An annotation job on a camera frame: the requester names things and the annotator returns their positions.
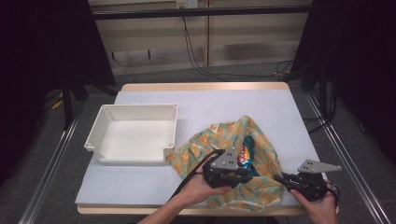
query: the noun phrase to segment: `white tabletop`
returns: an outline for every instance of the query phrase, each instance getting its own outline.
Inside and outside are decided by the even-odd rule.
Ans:
[[[283,88],[268,90],[121,91],[115,104],[179,105],[176,148],[212,123],[237,121],[247,115],[273,144],[283,172],[297,174],[297,168],[306,159],[318,161],[286,84]],[[106,210],[106,213],[132,213],[125,207],[155,208],[166,203],[180,181],[170,165],[109,166],[93,156],[76,203],[80,213],[95,213],[92,210],[84,212],[80,209],[84,206],[122,207],[123,212]],[[299,204],[285,190],[281,202],[270,206],[292,208]]]

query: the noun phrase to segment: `black cable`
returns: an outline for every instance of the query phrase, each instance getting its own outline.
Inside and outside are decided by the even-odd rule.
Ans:
[[[304,72],[306,72],[309,68],[311,68],[314,65],[315,65],[315,62],[306,63],[302,67],[300,67],[298,70],[290,73],[288,76],[282,77],[280,79],[280,81],[289,82],[289,81],[292,81],[294,79],[300,78],[303,75]]]
[[[294,60],[286,60],[286,61],[282,61],[282,62],[278,63],[278,64],[276,65],[276,74],[279,75],[279,74],[283,73],[283,72],[286,70],[286,68],[288,68],[289,65],[290,65],[293,61],[294,61]],[[285,67],[282,68],[282,70],[279,71],[279,66],[280,66],[282,63],[287,63],[287,64],[286,64]]]
[[[321,117],[318,118],[302,118],[303,120],[316,120],[316,119],[321,119]]]
[[[243,75],[243,74],[228,74],[228,73],[219,73],[219,74],[214,74],[214,73],[210,73],[206,70],[204,70],[201,66],[199,66],[198,62],[195,59],[195,55],[194,55],[194,51],[192,49],[192,43],[191,43],[191,39],[190,39],[190,35],[189,35],[189,30],[187,28],[187,23],[185,18],[183,17],[183,22],[184,22],[184,35],[186,38],[186,44],[187,44],[187,52],[189,53],[189,59],[190,59],[190,63],[192,65],[192,67],[194,68],[195,71],[197,71],[199,74],[204,75],[204,76],[209,76],[209,77],[214,77],[223,81],[228,81],[225,80],[223,78],[217,77],[217,76],[234,76],[234,77],[274,77],[276,74],[273,75],[266,75],[266,76],[259,76],[259,75]],[[192,63],[192,59],[191,59],[191,55],[190,55],[190,51],[191,51],[191,55],[192,58],[195,62],[195,65]]]
[[[333,183],[329,183],[329,184],[331,184],[332,186],[334,186],[337,189],[337,193],[335,193],[334,190],[327,188],[327,191],[329,191],[332,194],[332,196],[334,197],[335,208],[337,208],[341,192],[340,192],[340,189],[338,188],[338,186],[334,185]]]
[[[196,171],[198,170],[198,168],[200,166],[202,166],[202,164],[204,164],[206,162],[207,159],[209,159],[209,157],[211,157],[213,154],[215,153],[219,153],[220,151],[223,151],[221,149],[215,149],[211,152],[209,152],[199,163],[198,165],[195,166],[194,169],[191,170],[191,172],[186,176],[186,178],[183,179],[183,181],[181,181],[180,185],[177,187],[177,189],[175,190],[174,194],[171,196],[171,198],[169,200],[171,200],[173,197],[175,197],[177,194],[179,194],[181,192],[181,190],[184,188],[184,186],[186,186],[186,184],[192,179],[192,177],[196,174],[202,174],[202,173],[197,173]]]
[[[305,118],[303,118],[303,120],[304,120],[304,125],[307,125],[308,123],[310,123],[310,122],[312,122],[312,121],[315,121],[315,120],[318,120],[318,119],[320,119],[320,118],[312,118],[312,119],[305,119]]]
[[[330,100],[330,112],[329,112],[329,115],[327,116],[327,118],[318,117],[318,119],[326,119],[326,120],[324,121],[324,123],[320,124],[318,127],[308,131],[308,133],[309,134],[314,133],[315,131],[319,130],[320,128],[328,125],[332,121],[332,119],[334,118],[336,108],[337,108],[336,90],[334,88],[334,85],[332,85],[332,97],[331,97],[331,100]]]

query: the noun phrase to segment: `floral fabric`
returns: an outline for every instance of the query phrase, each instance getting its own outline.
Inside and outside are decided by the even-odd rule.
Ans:
[[[265,205],[278,202],[282,196],[283,186],[274,180],[274,175],[281,175],[281,167],[274,147],[250,117],[243,116],[237,122],[212,124],[195,134],[167,160],[185,178],[214,148],[227,151],[235,147],[237,157],[247,135],[255,141],[253,165],[260,176],[254,176],[246,184],[239,184],[227,194],[211,196],[206,202],[211,209],[262,211]]]

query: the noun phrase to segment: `white tray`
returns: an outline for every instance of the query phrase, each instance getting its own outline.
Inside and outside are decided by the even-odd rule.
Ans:
[[[85,148],[101,162],[164,164],[175,150],[178,105],[102,105]]]

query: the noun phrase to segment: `person's hand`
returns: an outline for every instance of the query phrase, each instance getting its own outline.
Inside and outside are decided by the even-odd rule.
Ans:
[[[330,192],[327,192],[319,202],[309,202],[298,190],[292,189],[291,195],[303,205],[309,217],[315,224],[336,224],[338,223],[335,212],[335,199]]]
[[[197,169],[197,173],[201,172],[202,166]],[[196,174],[176,197],[182,198],[186,206],[190,206],[203,202],[211,195],[225,194],[232,189],[229,186],[212,189],[207,185],[203,175]]]

